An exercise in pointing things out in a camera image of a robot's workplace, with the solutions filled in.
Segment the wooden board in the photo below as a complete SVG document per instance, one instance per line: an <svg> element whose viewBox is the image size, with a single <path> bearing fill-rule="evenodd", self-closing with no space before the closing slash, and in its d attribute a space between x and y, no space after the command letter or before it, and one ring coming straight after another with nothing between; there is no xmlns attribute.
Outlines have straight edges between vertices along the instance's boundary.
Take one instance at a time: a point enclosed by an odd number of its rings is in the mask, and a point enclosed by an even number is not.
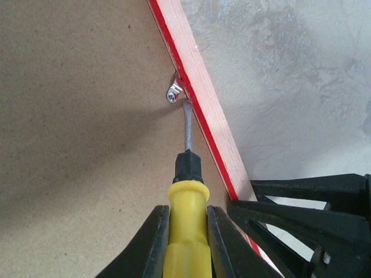
<svg viewBox="0 0 371 278"><path fill-rule="evenodd" d="M148 1L231 199L256 200L179 1Z"/></svg>

